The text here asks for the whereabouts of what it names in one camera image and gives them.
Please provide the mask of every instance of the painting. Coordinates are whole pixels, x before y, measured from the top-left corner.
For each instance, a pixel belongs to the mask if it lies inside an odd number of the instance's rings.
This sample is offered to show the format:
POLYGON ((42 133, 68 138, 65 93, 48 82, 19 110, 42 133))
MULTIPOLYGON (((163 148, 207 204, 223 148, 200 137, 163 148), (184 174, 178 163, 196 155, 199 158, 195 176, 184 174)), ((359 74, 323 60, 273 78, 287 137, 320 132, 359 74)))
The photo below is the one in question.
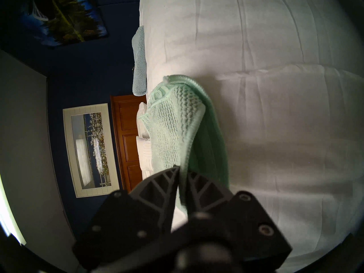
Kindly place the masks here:
POLYGON ((118 190, 107 104, 64 109, 63 116, 76 197, 118 190))
POLYGON ((21 22, 43 45, 56 47, 107 36, 95 0, 29 0, 21 22))

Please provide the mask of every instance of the folded towel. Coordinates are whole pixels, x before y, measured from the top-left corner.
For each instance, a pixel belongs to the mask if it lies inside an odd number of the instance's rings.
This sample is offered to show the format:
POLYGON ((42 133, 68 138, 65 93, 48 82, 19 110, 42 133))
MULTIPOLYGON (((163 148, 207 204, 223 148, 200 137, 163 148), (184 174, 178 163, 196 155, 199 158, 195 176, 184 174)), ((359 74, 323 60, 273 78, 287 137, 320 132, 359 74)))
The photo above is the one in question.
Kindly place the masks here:
POLYGON ((188 169, 228 186, 225 144, 213 104, 195 80, 184 75, 164 77, 140 119, 150 135, 154 172, 180 166, 183 205, 188 169))
POLYGON ((147 62, 145 60, 144 27, 140 26, 131 39, 134 52, 133 94, 143 96, 147 92, 147 62))

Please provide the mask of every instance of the canvas print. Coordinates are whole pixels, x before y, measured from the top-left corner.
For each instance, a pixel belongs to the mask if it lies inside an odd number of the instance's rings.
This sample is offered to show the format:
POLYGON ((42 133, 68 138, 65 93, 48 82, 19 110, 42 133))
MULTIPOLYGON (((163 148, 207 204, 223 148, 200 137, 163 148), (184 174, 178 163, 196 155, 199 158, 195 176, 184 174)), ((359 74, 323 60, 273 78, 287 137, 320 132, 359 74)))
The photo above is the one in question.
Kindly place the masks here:
POLYGON ((43 45, 56 47, 107 35, 95 0, 29 0, 21 21, 43 45))
POLYGON ((101 112, 72 115, 71 121, 82 189, 111 186, 101 112))

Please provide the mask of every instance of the white bedsheet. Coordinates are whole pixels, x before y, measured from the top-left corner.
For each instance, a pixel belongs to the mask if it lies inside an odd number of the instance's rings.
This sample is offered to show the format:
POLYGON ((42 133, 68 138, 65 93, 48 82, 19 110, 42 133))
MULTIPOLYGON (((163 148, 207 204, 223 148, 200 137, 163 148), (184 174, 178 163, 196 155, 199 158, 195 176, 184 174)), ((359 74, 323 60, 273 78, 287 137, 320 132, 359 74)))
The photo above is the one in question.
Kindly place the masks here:
POLYGON ((214 102, 230 189, 320 258, 364 212, 364 48, 335 0, 140 0, 148 95, 189 75, 214 102))

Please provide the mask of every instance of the light blue towel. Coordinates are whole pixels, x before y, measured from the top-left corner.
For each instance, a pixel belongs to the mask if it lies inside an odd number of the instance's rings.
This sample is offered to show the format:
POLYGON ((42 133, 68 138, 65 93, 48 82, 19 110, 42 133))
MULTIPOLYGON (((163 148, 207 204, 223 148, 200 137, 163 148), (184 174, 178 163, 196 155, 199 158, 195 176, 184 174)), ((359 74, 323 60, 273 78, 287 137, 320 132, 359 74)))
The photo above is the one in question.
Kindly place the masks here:
POLYGON ((143 96, 147 92, 147 62, 145 60, 144 26, 140 26, 131 39, 134 52, 133 94, 143 96))

